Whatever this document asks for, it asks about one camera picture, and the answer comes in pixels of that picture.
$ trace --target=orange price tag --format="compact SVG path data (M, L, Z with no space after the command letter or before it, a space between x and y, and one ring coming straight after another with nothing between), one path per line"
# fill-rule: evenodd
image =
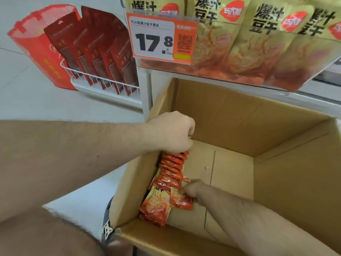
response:
M191 64L198 22L127 12L134 57Z

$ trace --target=tile floor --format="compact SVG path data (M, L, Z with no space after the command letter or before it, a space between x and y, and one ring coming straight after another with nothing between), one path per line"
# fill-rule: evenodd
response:
M54 87L26 55L1 48L0 75L0 119L131 123L144 120L140 110ZM122 166L46 206L100 238L105 207L124 169Z

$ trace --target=white wire rack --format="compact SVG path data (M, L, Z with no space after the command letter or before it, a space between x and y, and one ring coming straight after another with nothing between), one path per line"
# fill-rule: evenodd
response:
M67 66L65 59L61 61L60 65L69 74L71 83L77 90L131 107L142 108L139 86L125 84L71 69Z

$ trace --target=hairy arm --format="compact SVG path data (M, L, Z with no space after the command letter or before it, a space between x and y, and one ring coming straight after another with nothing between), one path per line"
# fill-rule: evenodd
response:
M336 256L329 247L274 211L194 181L183 188L207 208L220 227L250 256Z
M194 120L142 124L0 121L0 222L59 198L144 153L192 146Z

